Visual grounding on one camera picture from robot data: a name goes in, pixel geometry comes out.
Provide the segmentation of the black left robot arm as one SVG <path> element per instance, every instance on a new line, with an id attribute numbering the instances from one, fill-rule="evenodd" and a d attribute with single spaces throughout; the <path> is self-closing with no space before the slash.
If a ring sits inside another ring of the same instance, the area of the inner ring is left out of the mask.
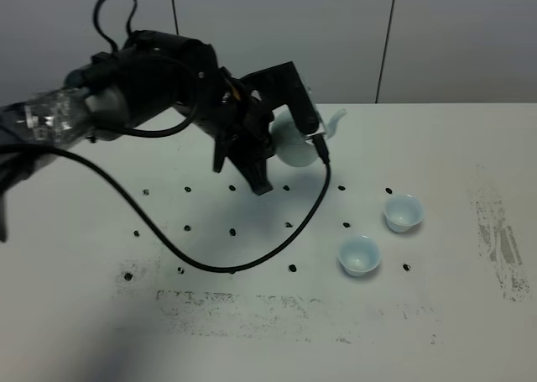
<path id="1" fill-rule="evenodd" d="M 255 194 L 272 186 L 271 109 L 218 65 L 212 46 L 154 31 L 94 55 L 64 85 L 1 110 L 1 188 L 9 190 L 83 139 L 160 139 L 195 125 L 214 142 L 213 169 L 225 161 Z"/>

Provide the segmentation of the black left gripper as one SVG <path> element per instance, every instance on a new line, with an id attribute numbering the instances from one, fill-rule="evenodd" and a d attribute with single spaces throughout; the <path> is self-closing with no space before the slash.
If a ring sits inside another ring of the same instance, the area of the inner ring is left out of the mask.
<path id="1" fill-rule="evenodd" d="M 196 124 L 214 140 L 212 169 L 222 171 L 230 160 L 250 186 L 261 196 L 272 190 L 267 160 L 274 149 L 269 136 L 269 123 L 255 111 L 260 96 L 248 92 L 239 80 L 218 65 L 198 65 L 196 74 L 200 108 Z"/>

